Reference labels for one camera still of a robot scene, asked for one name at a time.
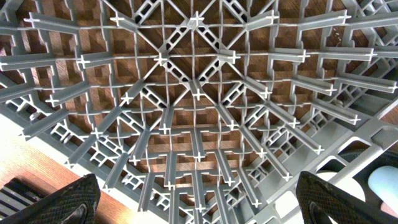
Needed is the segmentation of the grey plastic dishwasher rack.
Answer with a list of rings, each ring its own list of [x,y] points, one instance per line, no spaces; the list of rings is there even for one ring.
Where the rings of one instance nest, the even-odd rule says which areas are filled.
[[[283,223],[397,143],[396,1],[2,1],[1,114],[171,223]]]

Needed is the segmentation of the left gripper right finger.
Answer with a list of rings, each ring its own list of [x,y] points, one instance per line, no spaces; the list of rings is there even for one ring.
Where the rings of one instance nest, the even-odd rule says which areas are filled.
[[[305,223],[397,223],[396,217],[307,171],[299,175],[296,196]]]

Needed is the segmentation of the light blue plastic cup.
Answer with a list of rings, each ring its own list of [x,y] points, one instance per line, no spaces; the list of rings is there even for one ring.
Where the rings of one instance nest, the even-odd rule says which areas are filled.
[[[382,166],[368,179],[369,188],[395,213],[397,213],[397,168]]]

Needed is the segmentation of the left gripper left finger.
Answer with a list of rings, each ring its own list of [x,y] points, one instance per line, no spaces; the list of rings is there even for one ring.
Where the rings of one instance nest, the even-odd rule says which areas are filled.
[[[100,197],[94,174],[47,196],[13,178],[1,188],[1,223],[94,223]]]

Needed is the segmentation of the grey round plate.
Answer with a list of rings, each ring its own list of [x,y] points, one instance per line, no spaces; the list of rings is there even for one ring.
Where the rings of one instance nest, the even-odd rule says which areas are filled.
[[[336,172],[328,171],[328,170],[321,170],[317,173],[317,176],[325,181],[329,181],[332,177],[336,175]],[[336,185],[341,190],[346,191],[347,193],[351,194],[352,196],[366,201],[364,190],[360,186],[360,184],[354,180],[352,177],[345,178],[337,183]],[[291,212],[296,206],[298,206],[298,200],[295,198],[292,192],[286,192],[281,196],[281,198],[277,199],[275,202],[275,209],[278,215],[281,218],[284,218],[289,212]],[[304,224],[302,214],[299,212],[291,219],[287,220],[285,223],[292,223],[292,224]]]

